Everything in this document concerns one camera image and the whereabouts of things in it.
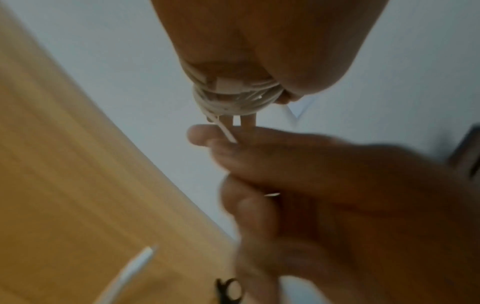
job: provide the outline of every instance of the white floor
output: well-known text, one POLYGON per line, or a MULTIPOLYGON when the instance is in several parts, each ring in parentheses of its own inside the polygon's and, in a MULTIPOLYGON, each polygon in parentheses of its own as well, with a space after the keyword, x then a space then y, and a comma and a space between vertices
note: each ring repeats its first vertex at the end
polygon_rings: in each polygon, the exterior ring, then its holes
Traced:
MULTIPOLYGON (((229 235, 224 173, 185 131, 203 123, 148 0, 6 0, 110 119, 229 235)), ((347 75, 297 123, 271 106, 259 124, 448 155, 480 122, 480 2, 390 0, 347 75)), ((293 302, 316 303, 303 287, 293 302)))

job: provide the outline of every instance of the wooden surface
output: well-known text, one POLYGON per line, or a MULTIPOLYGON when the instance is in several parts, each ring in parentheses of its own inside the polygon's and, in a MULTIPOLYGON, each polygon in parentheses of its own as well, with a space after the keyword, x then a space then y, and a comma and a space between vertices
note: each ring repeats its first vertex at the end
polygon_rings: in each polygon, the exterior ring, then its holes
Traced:
POLYGON ((0 303, 211 303, 232 244, 0 7, 0 303))

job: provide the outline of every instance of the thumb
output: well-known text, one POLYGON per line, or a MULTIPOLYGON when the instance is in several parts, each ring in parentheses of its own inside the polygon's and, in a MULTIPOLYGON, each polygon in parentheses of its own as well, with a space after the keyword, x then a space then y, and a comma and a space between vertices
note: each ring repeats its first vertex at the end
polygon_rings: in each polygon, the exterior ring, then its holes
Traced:
POLYGON ((290 190, 317 198, 361 195, 374 177, 359 161, 362 148, 353 145, 239 145, 210 140, 214 160, 233 176, 274 190, 290 190))

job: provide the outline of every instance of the person's right hand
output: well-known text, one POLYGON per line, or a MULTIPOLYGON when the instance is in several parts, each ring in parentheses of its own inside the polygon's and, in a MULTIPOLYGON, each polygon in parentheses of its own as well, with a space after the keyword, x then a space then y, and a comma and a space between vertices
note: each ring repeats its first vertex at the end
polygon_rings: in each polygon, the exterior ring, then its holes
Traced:
POLYGON ((449 168, 394 146, 232 131, 241 144, 215 126, 188 136, 229 171, 237 276, 259 302, 280 301, 281 275, 334 303, 480 302, 480 196, 449 168))

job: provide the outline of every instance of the skin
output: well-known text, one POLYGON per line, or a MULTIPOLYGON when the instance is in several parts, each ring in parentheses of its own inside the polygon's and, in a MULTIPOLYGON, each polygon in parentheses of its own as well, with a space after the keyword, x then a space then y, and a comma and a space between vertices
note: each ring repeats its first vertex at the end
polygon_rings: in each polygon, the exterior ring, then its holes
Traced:
POLYGON ((240 144, 215 126, 188 138, 228 172, 220 199, 241 234, 237 277, 259 303, 280 302, 282 275, 333 303, 480 301, 480 193, 450 168, 396 146, 232 132, 240 144))
MULTIPOLYGON (((337 82, 387 2, 152 0, 180 57, 209 76, 273 77, 285 88, 279 104, 337 82)), ((255 115, 241 122, 254 126, 255 115)))

